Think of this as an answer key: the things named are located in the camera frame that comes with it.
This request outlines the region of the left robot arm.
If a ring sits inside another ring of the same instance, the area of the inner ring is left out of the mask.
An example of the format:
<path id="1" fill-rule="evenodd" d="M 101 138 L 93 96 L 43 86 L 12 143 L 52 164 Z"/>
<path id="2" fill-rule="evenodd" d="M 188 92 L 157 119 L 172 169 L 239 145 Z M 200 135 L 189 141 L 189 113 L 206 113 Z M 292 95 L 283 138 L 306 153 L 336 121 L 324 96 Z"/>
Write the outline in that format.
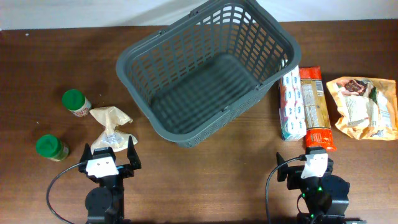
<path id="1" fill-rule="evenodd" d="M 88 211 L 87 223 L 131 223 L 124 214 L 124 179 L 134 177 L 141 168 L 141 161 L 134 148 L 132 137 L 127 142 L 128 164 L 117 165 L 111 147 L 91 150 L 86 145 L 78 170 L 99 186 L 91 190 L 85 199 Z"/>

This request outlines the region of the orange cracker package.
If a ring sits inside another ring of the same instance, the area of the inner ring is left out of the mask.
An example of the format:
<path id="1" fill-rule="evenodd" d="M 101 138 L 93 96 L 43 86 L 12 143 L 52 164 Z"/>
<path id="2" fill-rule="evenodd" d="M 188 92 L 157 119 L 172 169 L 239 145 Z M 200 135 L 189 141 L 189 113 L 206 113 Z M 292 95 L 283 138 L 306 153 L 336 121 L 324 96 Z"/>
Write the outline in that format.
<path id="1" fill-rule="evenodd" d="M 320 67 L 299 68 L 307 134 L 307 147 L 335 151 Z"/>

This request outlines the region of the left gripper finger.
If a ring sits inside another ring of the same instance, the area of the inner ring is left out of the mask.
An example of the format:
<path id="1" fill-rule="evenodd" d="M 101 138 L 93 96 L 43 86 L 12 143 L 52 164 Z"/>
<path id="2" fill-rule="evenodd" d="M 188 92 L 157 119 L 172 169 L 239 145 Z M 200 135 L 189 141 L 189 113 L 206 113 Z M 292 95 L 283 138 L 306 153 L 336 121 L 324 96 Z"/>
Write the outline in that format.
<path id="1" fill-rule="evenodd" d="M 141 161 L 134 147 L 132 136 L 129 136 L 128 145 L 127 145 L 127 158 L 129 159 L 130 165 L 134 170 L 138 170 L 142 168 Z"/>
<path id="2" fill-rule="evenodd" d="M 89 160 L 92 160 L 93 155 L 91 152 L 91 147 L 88 143 L 85 144 L 85 148 L 83 150 L 83 154 L 80 158 L 80 163 L 88 162 Z"/>

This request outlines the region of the orange snack bag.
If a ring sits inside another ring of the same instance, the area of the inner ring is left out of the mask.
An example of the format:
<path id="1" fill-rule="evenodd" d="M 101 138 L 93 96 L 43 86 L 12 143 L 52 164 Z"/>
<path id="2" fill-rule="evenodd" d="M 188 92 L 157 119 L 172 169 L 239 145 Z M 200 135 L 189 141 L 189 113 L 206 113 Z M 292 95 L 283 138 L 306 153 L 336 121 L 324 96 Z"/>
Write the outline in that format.
<path id="1" fill-rule="evenodd" d="M 340 77 L 326 83 L 341 117 L 337 129 L 357 140 L 397 139 L 396 82 L 382 78 Z"/>

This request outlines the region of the tissue pocket pack bundle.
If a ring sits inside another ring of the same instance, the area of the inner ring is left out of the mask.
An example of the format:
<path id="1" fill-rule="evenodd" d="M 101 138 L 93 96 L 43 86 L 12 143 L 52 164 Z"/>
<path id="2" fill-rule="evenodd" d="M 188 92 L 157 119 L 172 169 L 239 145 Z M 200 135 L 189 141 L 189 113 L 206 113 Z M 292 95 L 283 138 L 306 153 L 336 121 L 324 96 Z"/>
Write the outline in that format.
<path id="1" fill-rule="evenodd" d="M 298 66 L 279 80 L 279 93 L 282 139 L 298 141 L 307 133 Z"/>

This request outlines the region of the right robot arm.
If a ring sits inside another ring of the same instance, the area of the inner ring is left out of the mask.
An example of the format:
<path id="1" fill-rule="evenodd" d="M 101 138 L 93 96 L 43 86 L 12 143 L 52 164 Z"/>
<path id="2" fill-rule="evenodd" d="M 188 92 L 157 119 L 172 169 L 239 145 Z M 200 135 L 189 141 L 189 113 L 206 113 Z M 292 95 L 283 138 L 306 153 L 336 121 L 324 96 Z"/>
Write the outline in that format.
<path id="1" fill-rule="evenodd" d="M 346 218 L 349 205 L 350 183 L 333 175 L 334 162 L 321 146 L 308 147 L 296 160 L 303 165 L 290 166 L 293 159 L 285 160 L 276 154 L 277 180 L 285 182 L 288 190 L 299 190 L 308 212 L 299 211 L 298 223 L 361 224 L 360 218 Z"/>

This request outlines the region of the grey plastic basket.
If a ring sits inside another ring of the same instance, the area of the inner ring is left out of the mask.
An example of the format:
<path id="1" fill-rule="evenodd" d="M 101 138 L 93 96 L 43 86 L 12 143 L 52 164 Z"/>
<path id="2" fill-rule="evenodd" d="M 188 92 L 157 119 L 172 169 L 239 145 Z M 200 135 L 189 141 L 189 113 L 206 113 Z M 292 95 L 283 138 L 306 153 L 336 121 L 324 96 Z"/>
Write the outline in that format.
<path id="1" fill-rule="evenodd" d="M 194 147 L 254 106 L 300 62 L 256 1 L 207 1 L 128 47 L 116 73 L 155 132 Z"/>

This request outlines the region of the green lid spice jar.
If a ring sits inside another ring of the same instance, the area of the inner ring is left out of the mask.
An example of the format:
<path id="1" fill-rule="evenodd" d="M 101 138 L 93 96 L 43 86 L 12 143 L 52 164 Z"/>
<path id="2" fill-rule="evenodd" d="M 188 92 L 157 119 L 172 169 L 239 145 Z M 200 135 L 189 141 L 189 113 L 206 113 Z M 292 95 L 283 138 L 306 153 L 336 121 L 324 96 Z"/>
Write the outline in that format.
<path id="1" fill-rule="evenodd" d="M 66 91 L 62 96 L 63 106 L 77 117 L 86 116 L 91 109 L 91 102 L 77 89 Z"/>

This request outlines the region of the beige powder bag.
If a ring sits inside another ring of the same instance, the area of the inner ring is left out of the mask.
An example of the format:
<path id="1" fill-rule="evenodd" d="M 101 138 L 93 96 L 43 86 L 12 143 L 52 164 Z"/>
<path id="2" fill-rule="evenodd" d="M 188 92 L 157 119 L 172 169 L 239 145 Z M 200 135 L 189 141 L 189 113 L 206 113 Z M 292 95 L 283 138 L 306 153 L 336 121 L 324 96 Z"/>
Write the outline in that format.
<path id="1" fill-rule="evenodd" d="M 132 138 L 134 145 L 138 143 L 134 135 L 117 129 L 118 126 L 133 122 L 133 119 L 119 108 L 115 106 L 95 108 L 90 110 L 90 114 L 104 126 L 104 131 L 91 145 L 92 152 L 103 147 L 111 147 L 114 152 L 123 151 L 128 147 L 129 138 Z"/>

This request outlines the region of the green lid herb jar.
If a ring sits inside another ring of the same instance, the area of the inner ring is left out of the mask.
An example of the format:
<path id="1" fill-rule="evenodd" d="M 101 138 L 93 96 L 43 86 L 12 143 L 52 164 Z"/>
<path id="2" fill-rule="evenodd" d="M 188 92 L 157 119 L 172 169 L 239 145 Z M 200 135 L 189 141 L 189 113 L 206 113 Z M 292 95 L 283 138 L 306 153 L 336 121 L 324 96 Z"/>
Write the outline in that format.
<path id="1" fill-rule="evenodd" d="M 43 135 L 38 139 L 35 148 L 38 154 L 56 162 L 66 159 L 69 155 L 69 147 L 52 134 Z"/>

